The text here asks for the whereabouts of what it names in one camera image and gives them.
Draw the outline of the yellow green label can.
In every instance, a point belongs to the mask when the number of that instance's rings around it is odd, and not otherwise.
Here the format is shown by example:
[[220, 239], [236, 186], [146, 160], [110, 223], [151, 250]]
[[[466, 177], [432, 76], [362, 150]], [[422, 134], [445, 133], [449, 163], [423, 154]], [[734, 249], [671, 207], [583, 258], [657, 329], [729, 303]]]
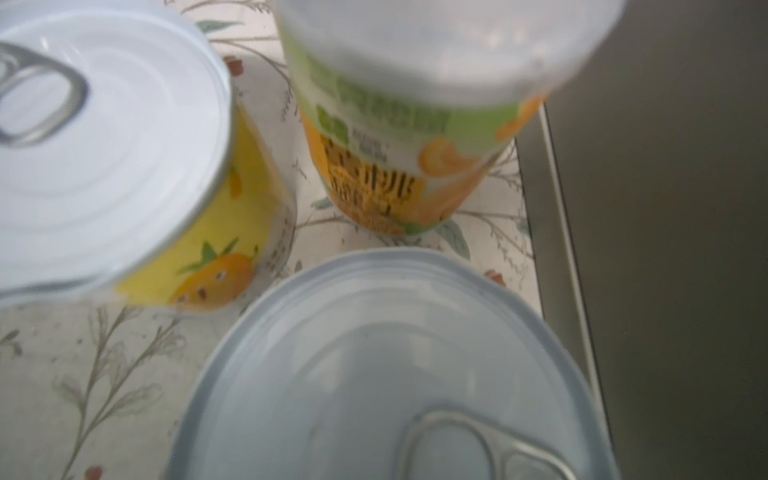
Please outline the yellow green label can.
[[616, 479], [554, 332], [437, 252], [367, 250], [284, 281], [214, 350], [169, 479]]

